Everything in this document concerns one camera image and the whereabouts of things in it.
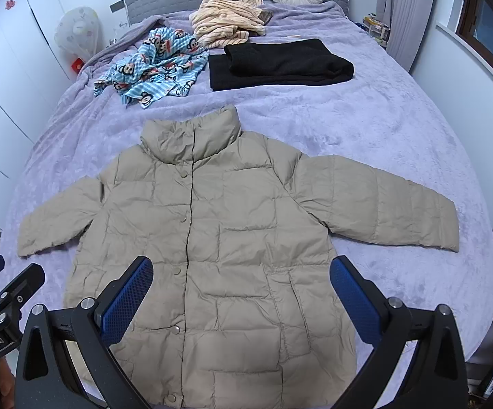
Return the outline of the person left hand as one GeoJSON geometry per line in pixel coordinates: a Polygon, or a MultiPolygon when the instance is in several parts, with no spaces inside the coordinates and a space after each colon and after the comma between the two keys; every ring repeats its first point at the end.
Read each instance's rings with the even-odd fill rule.
{"type": "Polygon", "coordinates": [[[10,397],[14,391],[15,376],[5,357],[0,358],[0,393],[3,397],[10,397]]]}

